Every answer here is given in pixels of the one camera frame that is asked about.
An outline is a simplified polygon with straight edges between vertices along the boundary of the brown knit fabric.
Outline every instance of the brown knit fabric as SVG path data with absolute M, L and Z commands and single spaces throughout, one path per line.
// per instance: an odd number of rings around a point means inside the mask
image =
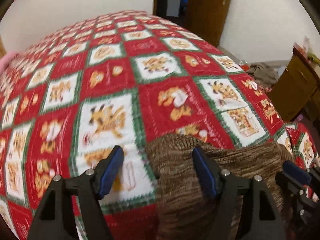
M 259 174 L 270 188 L 277 207 L 283 198 L 275 182 L 282 163 L 293 157 L 276 142 L 237 150 L 217 149 L 197 138 L 170 134 L 146 145 L 146 153 L 156 175 L 159 175 L 157 205 L 159 228 L 157 239 L 201 239 L 213 220 L 214 201 L 203 196 L 191 157 L 195 146 L 201 146 L 221 168 L 236 176 L 252 178 Z M 239 199 L 230 238 L 235 237 L 242 201 Z

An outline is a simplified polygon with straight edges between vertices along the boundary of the drawer handle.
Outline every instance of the drawer handle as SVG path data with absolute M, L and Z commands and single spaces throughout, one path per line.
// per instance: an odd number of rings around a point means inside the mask
M 300 76 L 302 76 L 302 78 L 305 80 L 305 82 L 308 82 L 308 79 L 305 77 L 305 75 L 302 73 L 301 70 L 299 70 L 299 73 L 300 73 Z

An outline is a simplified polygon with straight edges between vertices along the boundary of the pink fabric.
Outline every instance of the pink fabric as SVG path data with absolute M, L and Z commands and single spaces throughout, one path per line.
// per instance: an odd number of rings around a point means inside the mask
M 7 69 L 9 63 L 17 54 L 17 52 L 9 51 L 6 55 L 0 58 L 0 75 Z

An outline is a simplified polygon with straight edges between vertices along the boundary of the silver bolt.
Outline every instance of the silver bolt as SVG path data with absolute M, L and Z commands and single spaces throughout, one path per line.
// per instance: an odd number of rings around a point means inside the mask
M 53 181 L 57 182 L 57 181 L 59 181 L 61 178 L 62 178 L 61 175 L 55 175 L 55 176 L 53 177 Z
M 91 176 L 92 174 L 94 174 L 94 169 L 88 169 L 85 171 L 85 174 L 87 174 L 88 176 Z
M 230 175 L 230 171 L 227 170 L 227 169 L 223 169 L 223 170 L 221 171 L 221 174 L 222 174 L 223 176 L 229 176 L 229 175 Z
M 255 175 L 254 180 L 257 182 L 260 182 L 260 181 L 262 181 L 262 177 L 260 175 Z

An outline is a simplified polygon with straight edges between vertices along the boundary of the checkered blanket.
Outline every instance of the checkered blanket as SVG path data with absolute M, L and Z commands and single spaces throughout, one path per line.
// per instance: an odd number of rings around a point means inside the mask
M 155 236 L 156 184 L 143 146 L 158 136 L 219 148 L 274 140 L 301 167 L 319 163 L 305 127 L 284 123 L 229 57 L 142 11 L 78 22 L 31 46 L 1 76 L 0 105 L 0 213 L 20 239 L 52 177 L 94 168 L 114 145 L 124 163 L 100 204 L 115 239 Z M 86 239 L 77 199 L 74 212 Z

